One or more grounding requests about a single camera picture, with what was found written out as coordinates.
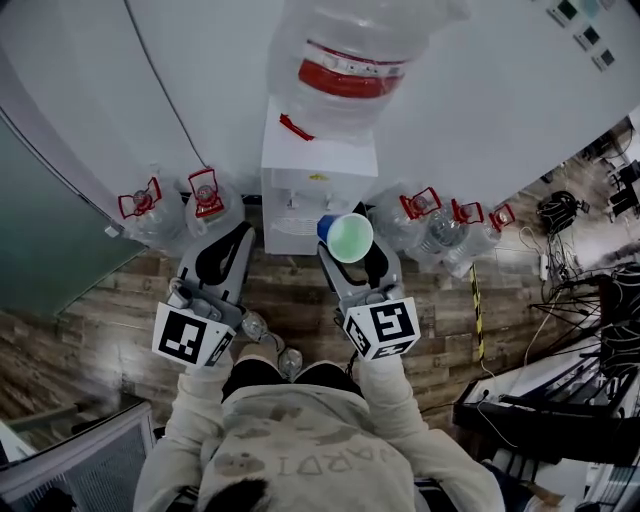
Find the red label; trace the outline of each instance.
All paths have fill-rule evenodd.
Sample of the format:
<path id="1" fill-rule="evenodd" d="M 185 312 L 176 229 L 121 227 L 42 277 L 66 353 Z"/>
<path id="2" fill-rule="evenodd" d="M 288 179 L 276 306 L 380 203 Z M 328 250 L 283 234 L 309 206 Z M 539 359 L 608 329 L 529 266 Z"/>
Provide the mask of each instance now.
<path id="1" fill-rule="evenodd" d="M 298 78 L 332 96 L 379 98 L 400 85 L 405 64 L 350 56 L 308 41 Z"/>

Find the plastic cup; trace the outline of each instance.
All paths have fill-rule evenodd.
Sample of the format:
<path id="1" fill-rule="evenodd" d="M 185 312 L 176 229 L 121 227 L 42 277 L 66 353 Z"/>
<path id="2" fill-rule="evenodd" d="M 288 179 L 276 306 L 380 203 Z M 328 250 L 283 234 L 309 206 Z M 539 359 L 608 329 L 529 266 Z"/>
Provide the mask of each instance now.
<path id="1" fill-rule="evenodd" d="M 357 213 L 325 215 L 318 221 L 317 231 L 331 256 L 341 263 L 361 260 L 373 244 L 371 223 Z"/>

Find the black hair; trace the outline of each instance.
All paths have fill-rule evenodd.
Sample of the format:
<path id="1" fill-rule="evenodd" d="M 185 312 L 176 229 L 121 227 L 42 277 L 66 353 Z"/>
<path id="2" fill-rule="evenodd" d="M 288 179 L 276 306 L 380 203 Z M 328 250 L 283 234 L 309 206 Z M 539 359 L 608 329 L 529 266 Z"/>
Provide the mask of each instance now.
<path id="1" fill-rule="evenodd" d="M 242 480 L 217 492 L 205 512 L 264 512 L 269 505 L 265 480 Z"/>

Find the sleeve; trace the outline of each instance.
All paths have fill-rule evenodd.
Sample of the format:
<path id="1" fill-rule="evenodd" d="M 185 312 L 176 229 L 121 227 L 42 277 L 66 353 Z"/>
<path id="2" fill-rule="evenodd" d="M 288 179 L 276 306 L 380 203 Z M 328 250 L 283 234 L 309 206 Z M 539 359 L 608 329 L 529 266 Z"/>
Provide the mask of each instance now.
<path id="1" fill-rule="evenodd" d="M 422 420 L 400 356 L 361 361 L 360 387 L 376 434 L 405 456 L 415 476 L 436 479 L 461 512 L 504 511 L 493 475 Z"/>
<path id="2" fill-rule="evenodd" d="M 180 375 L 166 435 L 142 468 L 134 512 L 166 510 L 177 489 L 200 486 L 202 445 L 215 449 L 222 439 L 222 386 L 232 367 L 227 350 L 214 367 Z"/>

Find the white hoodie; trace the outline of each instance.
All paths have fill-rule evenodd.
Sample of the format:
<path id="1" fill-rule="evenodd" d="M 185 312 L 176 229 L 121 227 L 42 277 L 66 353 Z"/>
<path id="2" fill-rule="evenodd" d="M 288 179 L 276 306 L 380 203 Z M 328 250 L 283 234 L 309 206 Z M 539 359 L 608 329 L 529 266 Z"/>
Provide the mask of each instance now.
<path id="1" fill-rule="evenodd" d="M 245 478 L 268 482 L 269 511 L 415 511 L 414 478 L 437 480 L 460 512 L 504 511 L 493 475 L 424 423 L 399 356 L 360 363 L 366 401 L 290 384 L 242 388 L 221 404 L 232 366 L 227 352 L 215 367 L 180 376 L 135 512 L 165 511 L 186 486 L 199 488 L 204 510 Z"/>

